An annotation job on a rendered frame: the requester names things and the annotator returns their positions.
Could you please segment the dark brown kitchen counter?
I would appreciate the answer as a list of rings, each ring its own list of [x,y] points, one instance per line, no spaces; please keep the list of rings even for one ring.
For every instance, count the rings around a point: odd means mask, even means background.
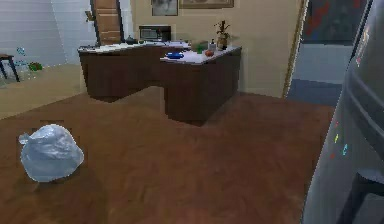
[[[164,90],[168,118],[203,125],[238,91],[240,47],[197,54],[187,46],[102,46],[81,49],[79,58],[90,97],[114,102],[148,87]],[[182,52],[168,59],[168,52]]]

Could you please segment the potted house plant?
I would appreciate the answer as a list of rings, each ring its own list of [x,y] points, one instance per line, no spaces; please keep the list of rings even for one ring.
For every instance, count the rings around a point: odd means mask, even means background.
[[[222,20],[218,22],[216,26],[218,27],[218,30],[216,31],[216,34],[218,35],[217,49],[219,51],[224,51],[227,49],[228,38],[230,37],[229,33],[226,31],[228,25],[226,24],[225,20]]]

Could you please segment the silver microwave oven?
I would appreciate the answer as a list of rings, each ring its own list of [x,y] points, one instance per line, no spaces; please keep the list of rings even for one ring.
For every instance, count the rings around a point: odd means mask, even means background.
[[[141,25],[139,36],[145,41],[167,42],[171,40],[171,27],[169,25]]]

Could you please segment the brown wooden room door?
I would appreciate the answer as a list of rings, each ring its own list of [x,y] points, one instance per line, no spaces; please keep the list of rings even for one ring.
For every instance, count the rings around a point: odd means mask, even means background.
[[[119,0],[90,0],[95,18],[95,32],[100,46],[119,44],[124,40]]]

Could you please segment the pale blue tied rubbish bag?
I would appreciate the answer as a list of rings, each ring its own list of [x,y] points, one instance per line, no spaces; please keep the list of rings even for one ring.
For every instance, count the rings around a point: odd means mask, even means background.
[[[84,161],[82,149],[61,125],[44,125],[31,135],[21,134],[18,141],[21,164],[28,177],[39,183],[66,178]]]

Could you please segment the grey fridge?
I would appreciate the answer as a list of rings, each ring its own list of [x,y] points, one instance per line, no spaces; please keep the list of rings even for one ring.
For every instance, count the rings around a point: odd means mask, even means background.
[[[368,0],[299,224],[384,224],[384,0]]]

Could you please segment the dark red and blue picture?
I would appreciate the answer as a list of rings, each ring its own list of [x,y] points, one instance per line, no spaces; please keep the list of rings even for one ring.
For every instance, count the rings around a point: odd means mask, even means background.
[[[308,0],[303,44],[352,45],[368,0]]]

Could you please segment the grey framed wall picture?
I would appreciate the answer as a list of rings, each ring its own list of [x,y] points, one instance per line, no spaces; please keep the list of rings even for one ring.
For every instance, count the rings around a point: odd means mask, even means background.
[[[153,16],[177,16],[178,0],[152,0]]]

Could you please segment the brown framed wall picture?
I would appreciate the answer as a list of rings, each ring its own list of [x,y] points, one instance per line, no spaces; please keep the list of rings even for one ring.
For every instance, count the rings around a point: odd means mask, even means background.
[[[182,9],[222,9],[233,8],[234,0],[180,0]]]

